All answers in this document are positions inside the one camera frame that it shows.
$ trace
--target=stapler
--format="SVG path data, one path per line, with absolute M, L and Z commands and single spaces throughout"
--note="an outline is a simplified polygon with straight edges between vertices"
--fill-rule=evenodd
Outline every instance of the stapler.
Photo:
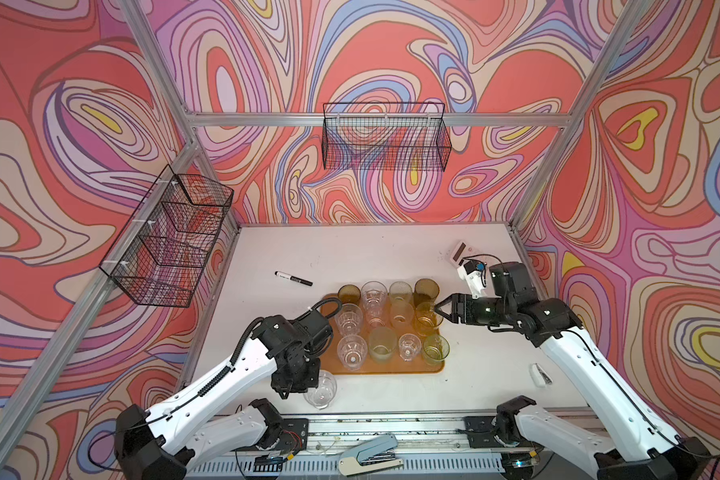
M 396 446 L 398 440 L 391 434 L 361 443 L 342 454 L 338 460 L 338 471 L 348 477 L 401 466 L 402 458 L 395 458 L 393 452 L 388 452 Z

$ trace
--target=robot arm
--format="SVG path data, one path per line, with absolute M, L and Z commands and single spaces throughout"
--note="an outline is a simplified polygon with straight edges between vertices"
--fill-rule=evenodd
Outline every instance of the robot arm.
M 270 448 L 282 418 L 265 399 L 234 416 L 209 422 L 251 385 L 271 376 L 281 398 L 317 386 L 320 359 L 333 331 L 316 304 L 293 321 L 259 318 L 244 331 L 230 358 L 187 388 L 144 411 L 136 405 L 116 421 L 115 457 L 127 480 L 180 480 L 192 466 L 239 447 Z
M 460 266 L 472 283 L 482 274 L 474 262 Z M 436 311 L 453 323 L 518 332 L 552 359 L 576 386 L 610 434 L 600 437 L 576 427 L 525 396 L 497 408 L 497 438 L 523 438 L 551 448 L 593 478 L 698 478 L 712 458 L 698 438 L 681 438 L 655 414 L 597 349 L 581 320 L 560 299 L 539 300 L 523 264 L 509 262 L 488 271 L 499 298 L 455 293 Z M 450 303 L 451 312 L 442 308 Z

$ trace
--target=red wire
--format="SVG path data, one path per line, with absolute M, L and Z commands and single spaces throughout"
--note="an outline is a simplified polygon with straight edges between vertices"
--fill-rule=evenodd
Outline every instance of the red wire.
M 302 449 L 302 438 L 298 436 L 295 432 L 291 432 L 290 430 L 283 430 L 285 433 L 290 434 L 291 437 L 293 437 L 294 440 L 298 441 L 298 449 Z

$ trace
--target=mounting plate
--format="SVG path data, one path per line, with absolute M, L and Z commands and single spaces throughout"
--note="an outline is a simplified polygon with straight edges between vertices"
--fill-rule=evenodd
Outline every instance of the mounting plate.
M 307 437 L 309 436 L 309 420 L 307 418 L 284 418 L 282 420 L 282 429 L 289 430 L 298 435 L 302 440 L 301 450 L 307 448 Z M 280 451 L 288 452 L 293 450 L 296 445 L 296 439 L 289 433 L 281 432 L 279 441 L 271 450 L 259 450 L 255 446 L 240 447 L 238 452 L 269 452 Z
M 464 417 L 465 430 L 467 431 L 467 439 L 470 448 L 506 448 L 501 445 L 496 437 L 489 433 L 482 433 L 493 426 L 495 416 L 485 417 Z M 528 440 L 523 440 L 517 445 L 517 448 L 533 447 L 534 444 Z

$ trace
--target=white table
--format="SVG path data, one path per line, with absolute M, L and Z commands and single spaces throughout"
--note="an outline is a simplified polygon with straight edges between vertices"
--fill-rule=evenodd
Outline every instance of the white table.
M 254 318 L 277 314 L 295 318 L 346 283 L 362 286 L 379 280 L 389 287 L 396 280 L 413 285 L 419 278 L 430 277 L 440 285 L 440 300 L 451 293 L 468 293 L 466 283 L 446 260 L 458 240 L 503 261 L 520 261 L 503 224 L 244 227 L 202 346 L 196 377 L 229 356 Z M 310 280 L 314 286 L 279 278 L 276 270 Z M 440 331 L 451 344 L 442 371 L 336 375 L 336 399 L 321 412 L 485 410 L 518 395 L 547 408 L 586 405 L 565 374 L 521 335 L 490 333 L 483 327 L 448 321 Z M 534 362 L 554 380 L 552 386 L 535 386 L 529 372 Z M 301 394 L 281 400 L 267 379 L 221 414 L 232 414 L 238 404 L 248 405 L 255 398 L 268 398 L 282 414 L 317 412 Z

